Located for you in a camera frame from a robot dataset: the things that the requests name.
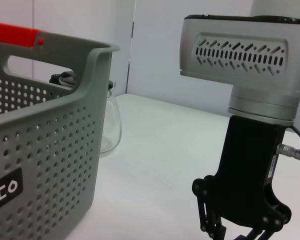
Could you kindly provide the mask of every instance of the white table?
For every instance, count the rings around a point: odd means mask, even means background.
[[[135,95],[117,97],[119,146],[101,155],[94,202],[66,240],[209,240],[192,182],[218,169],[229,118]],[[300,146],[286,132],[284,144]],[[292,219],[272,240],[300,240],[300,161],[280,156],[273,189]],[[223,220],[226,240],[250,229]]]

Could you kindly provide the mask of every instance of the white wall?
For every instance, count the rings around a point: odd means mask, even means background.
[[[0,22],[32,27],[33,0],[0,0]],[[16,74],[32,77],[32,61],[10,58],[8,66]]]
[[[119,45],[110,79],[116,82],[114,94],[120,95],[126,91],[134,9],[135,0],[34,0],[34,27]],[[34,63],[36,79],[49,80],[58,71],[63,69]]]
[[[180,36],[188,15],[249,16],[251,6],[252,0],[137,0],[127,92],[229,116],[231,85],[180,76]]]

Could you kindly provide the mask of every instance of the basket handle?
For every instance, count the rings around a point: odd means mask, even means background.
[[[0,22],[0,43],[32,48],[39,29]]]

